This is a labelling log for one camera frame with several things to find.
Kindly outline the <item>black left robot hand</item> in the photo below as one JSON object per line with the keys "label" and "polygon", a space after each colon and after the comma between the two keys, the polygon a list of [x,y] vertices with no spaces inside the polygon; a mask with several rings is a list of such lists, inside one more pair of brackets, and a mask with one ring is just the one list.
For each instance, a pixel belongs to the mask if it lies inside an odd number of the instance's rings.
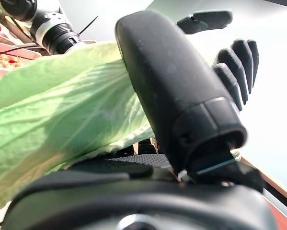
{"label": "black left robot hand", "polygon": [[[233,20],[230,10],[196,11],[176,22],[186,34],[193,35],[203,31],[221,30]],[[257,42],[249,39],[236,39],[230,47],[217,53],[212,65],[239,111],[249,100],[255,84],[259,66]]]}

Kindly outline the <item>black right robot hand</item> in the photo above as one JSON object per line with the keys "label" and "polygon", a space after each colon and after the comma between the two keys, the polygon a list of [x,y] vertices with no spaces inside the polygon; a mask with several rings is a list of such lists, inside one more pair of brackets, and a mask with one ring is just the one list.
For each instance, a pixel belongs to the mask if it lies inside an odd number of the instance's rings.
{"label": "black right robot hand", "polygon": [[162,154],[50,173],[14,198],[2,229],[277,229],[259,170],[230,153],[248,135],[224,79],[156,12],[121,18],[115,36]]}

